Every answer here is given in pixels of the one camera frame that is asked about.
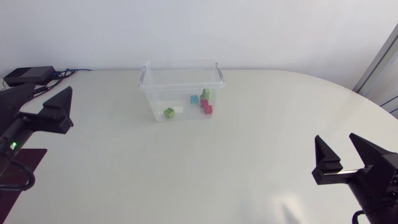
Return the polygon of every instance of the electronic device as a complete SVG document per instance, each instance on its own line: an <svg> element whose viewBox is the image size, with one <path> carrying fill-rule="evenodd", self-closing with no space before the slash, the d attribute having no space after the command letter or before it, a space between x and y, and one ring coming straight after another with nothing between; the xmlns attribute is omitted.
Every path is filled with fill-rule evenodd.
<svg viewBox="0 0 398 224"><path fill-rule="evenodd" d="M313 178L321 184L348 184L354 193L362 211L370 223L398 223L398 154L389 152L353 133L349 138L353 142L364 168L342 170L340 158L322 140L315 137L317 166L312 171Z"/></svg>
<svg viewBox="0 0 398 224"><path fill-rule="evenodd" d="M25 83L47 85L55 72L53 66L17 68L4 77L9 86L19 86Z"/></svg>

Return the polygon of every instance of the pink cube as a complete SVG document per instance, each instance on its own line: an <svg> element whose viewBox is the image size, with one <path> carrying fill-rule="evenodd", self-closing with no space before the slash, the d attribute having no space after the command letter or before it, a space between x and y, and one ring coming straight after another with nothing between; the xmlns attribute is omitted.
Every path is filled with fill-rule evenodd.
<svg viewBox="0 0 398 224"><path fill-rule="evenodd" d="M205 107L205 114L212 114L212 113L213 113L213 107L211 105Z"/></svg>
<svg viewBox="0 0 398 224"><path fill-rule="evenodd" d="M208 105L209 105L209 101L207 99L201 99L200 100L200 106L201 107L206 108L206 107L208 107Z"/></svg>

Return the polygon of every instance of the transparent plastic container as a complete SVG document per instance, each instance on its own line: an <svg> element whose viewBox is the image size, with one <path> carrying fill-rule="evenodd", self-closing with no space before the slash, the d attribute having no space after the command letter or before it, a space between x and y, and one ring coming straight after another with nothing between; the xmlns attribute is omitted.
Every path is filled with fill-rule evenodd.
<svg viewBox="0 0 398 224"><path fill-rule="evenodd" d="M224 86L223 72L213 60L147 62L139 80L157 121L211 118Z"/></svg>

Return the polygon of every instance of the black cable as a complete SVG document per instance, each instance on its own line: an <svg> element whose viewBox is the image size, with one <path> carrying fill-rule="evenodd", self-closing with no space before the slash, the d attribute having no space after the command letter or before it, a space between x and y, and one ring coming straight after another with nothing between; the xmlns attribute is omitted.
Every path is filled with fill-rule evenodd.
<svg viewBox="0 0 398 224"><path fill-rule="evenodd" d="M396 97L394 97L393 99L391 99L391 100L389 100L389 101L387 101L387 102L383 103L383 104L382 104L382 105L380 105L380 106L384 106L384 105L386 105L386 104L390 103L391 101L393 101L393 100L394 100L394 99L396 99L396 98L398 98L398 96L396 96Z"/></svg>
<svg viewBox="0 0 398 224"><path fill-rule="evenodd" d="M73 75L76 72L77 72L77 70L70 70L69 68L62 72L54 72L52 78L57 80L57 82L55 82L51 86L48 86L47 90L43 91L42 93L39 93L39 94L33 96L32 99L39 97L39 96L45 94L46 92L50 91L52 88L56 87L59 83L61 83L63 79L70 77L71 75Z"/></svg>
<svg viewBox="0 0 398 224"><path fill-rule="evenodd" d="M359 224L358 217L359 217L359 215L363 215L363 214L365 214L365 213L362 210L356 211L353 215L353 224Z"/></svg>
<svg viewBox="0 0 398 224"><path fill-rule="evenodd" d="M18 185L18 184L0 184L0 190L7 190L7 191L23 191L31 188L36 181L35 175L33 174L33 171L25 166L24 164L18 162L18 161L11 161L10 164L14 166L18 166L21 168L22 171L28 176L28 183L25 185Z"/></svg>

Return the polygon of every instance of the table surface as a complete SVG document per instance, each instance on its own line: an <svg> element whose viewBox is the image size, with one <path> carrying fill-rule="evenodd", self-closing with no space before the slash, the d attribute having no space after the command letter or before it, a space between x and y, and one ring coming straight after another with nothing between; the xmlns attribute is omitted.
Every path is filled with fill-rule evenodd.
<svg viewBox="0 0 398 224"><path fill-rule="evenodd" d="M6 223L349 223L349 187L316 185L319 134L345 169L363 166L348 135L396 151L398 120L341 86L292 72L225 70L213 118L158 123L141 71L78 72L67 135L49 149ZM365 217L360 223L367 223Z"/></svg>

